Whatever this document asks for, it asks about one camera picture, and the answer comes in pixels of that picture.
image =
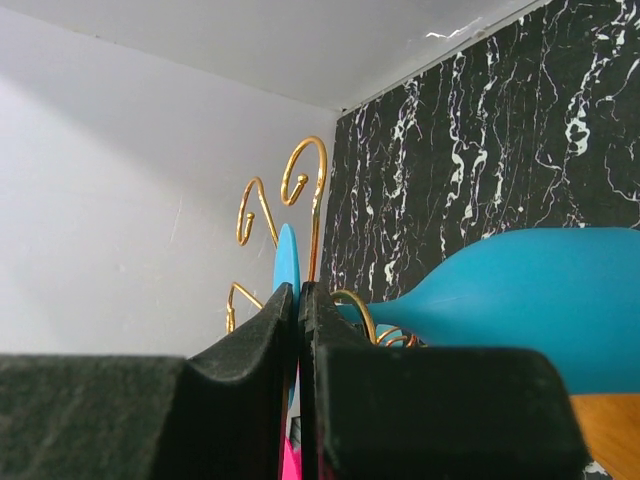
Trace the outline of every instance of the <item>pink object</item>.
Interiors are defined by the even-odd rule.
[[[302,480],[302,453],[293,449],[288,438],[284,439],[282,480]]]

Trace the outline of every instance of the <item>gold wire spiral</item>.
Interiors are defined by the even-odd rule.
[[[237,282],[231,282],[231,288],[229,289],[229,296],[227,297],[227,333],[231,333],[236,329],[236,309],[233,308],[233,294],[238,290],[247,299],[253,303],[258,309],[262,310],[262,303],[251,295],[249,291]]]
[[[399,330],[400,330],[400,327],[392,327],[392,328],[389,328],[389,329],[385,330],[384,332],[382,332],[378,336],[378,338],[376,340],[376,343],[378,345],[381,345],[382,341],[385,338],[387,338],[393,332],[397,332]],[[406,342],[407,340],[408,340],[407,345],[406,345],[407,347],[413,347],[416,343],[418,343],[418,337],[416,337],[415,335],[411,335],[410,337],[407,337],[406,335],[401,335],[399,337],[394,337],[394,338],[388,340],[384,345],[385,345],[385,347],[388,347],[388,346],[393,345],[394,343],[397,343],[399,341]]]
[[[249,195],[251,194],[251,189],[256,185],[258,189],[258,200],[260,201],[260,205],[262,206],[262,211],[264,212],[264,217],[267,220],[267,225],[269,226],[269,230],[271,231],[271,239],[273,240],[273,246],[278,248],[278,232],[276,231],[276,226],[273,222],[273,217],[271,216],[271,210],[269,209],[269,204],[267,203],[267,197],[264,193],[264,185],[260,177],[253,177],[246,188],[244,189],[244,193],[242,194],[242,201],[240,202],[240,210],[238,210],[238,224],[236,226],[236,238],[240,246],[244,247],[249,241],[249,236],[251,235],[251,229],[253,228],[253,220],[256,218],[256,214],[253,212],[249,212],[246,214],[247,224],[244,227],[244,233],[242,231],[242,223],[245,217],[245,210],[247,209],[247,200],[249,200]]]
[[[287,167],[282,177],[282,185],[280,186],[280,197],[282,202],[290,207],[298,200],[302,189],[309,181],[309,177],[305,174],[298,176],[298,182],[293,189],[293,193],[289,196],[289,180],[293,172],[293,167],[300,154],[309,145],[314,144],[318,149],[318,180],[316,182],[316,191],[313,194],[313,204],[311,206],[311,248],[309,255],[309,273],[308,280],[310,282],[316,277],[316,263],[318,258],[318,242],[320,239],[320,204],[322,203],[322,195],[324,194],[324,186],[327,179],[327,149],[322,140],[316,136],[305,138],[291,154]]]

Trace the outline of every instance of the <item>wooden surface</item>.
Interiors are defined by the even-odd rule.
[[[640,479],[640,395],[571,398],[593,458],[616,480]]]

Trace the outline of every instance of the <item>white ceiling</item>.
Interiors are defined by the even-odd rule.
[[[533,0],[0,0],[247,85],[349,108]]]

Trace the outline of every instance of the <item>white wall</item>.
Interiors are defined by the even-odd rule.
[[[334,109],[548,0],[0,0],[56,25]]]
[[[246,182],[263,177],[306,255],[312,188],[286,208],[280,178],[305,136],[332,146],[335,120],[0,9],[0,352],[214,343],[232,279],[263,300],[271,288],[259,215],[249,245],[235,243]],[[300,162],[315,172],[315,153]]]

